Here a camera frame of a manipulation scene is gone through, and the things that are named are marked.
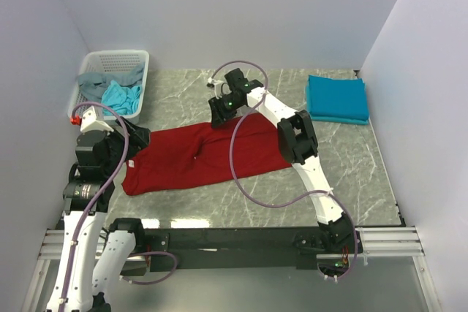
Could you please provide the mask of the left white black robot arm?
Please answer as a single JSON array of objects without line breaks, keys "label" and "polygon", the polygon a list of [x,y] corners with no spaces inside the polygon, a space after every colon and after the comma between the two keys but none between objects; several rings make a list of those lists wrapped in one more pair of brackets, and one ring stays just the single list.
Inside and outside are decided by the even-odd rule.
[{"label": "left white black robot arm", "polygon": [[123,163],[148,147],[150,131],[124,121],[119,132],[102,121],[82,120],[76,163],[64,189],[64,243],[58,275],[47,311],[110,311],[110,292],[127,257],[146,246],[137,218],[120,218],[105,236],[101,258],[96,258],[113,179]]}]

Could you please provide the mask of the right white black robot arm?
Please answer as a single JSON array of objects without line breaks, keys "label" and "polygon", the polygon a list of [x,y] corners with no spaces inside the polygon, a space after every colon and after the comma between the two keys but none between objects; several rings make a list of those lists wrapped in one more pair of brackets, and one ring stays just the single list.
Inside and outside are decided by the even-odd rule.
[{"label": "right white black robot arm", "polygon": [[[310,197],[316,211],[319,231],[319,244],[322,250],[331,253],[344,253],[352,248],[358,253],[358,233],[352,216],[336,198],[322,170],[318,153],[318,140],[310,114],[305,110],[295,110],[276,98],[268,90],[268,78],[264,83],[248,80],[240,69],[234,69],[224,76],[224,81],[214,76],[208,79],[207,86],[214,89],[215,97],[208,100],[211,109],[211,125],[221,126],[235,117],[237,110],[249,110],[235,125],[230,138],[228,151],[229,166],[233,180],[241,193],[253,203],[264,208],[285,208],[299,200]],[[256,200],[241,185],[234,165],[234,146],[242,123],[253,114],[260,114],[276,128],[278,148],[282,158],[291,164],[299,174],[306,193],[284,204],[269,205]]]}]

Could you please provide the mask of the red t shirt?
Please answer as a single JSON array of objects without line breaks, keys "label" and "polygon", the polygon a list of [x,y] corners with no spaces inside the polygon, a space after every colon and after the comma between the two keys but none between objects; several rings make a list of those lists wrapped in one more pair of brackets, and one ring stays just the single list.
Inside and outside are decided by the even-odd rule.
[{"label": "red t shirt", "polygon": [[[228,151],[240,118],[219,128],[209,122],[151,133],[150,144],[127,162],[122,183],[128,196],[192,189],[232,180]],[[234,146],[238,178],[290,167],[278,148],[276,128],[260,114],[242,123]]]}]

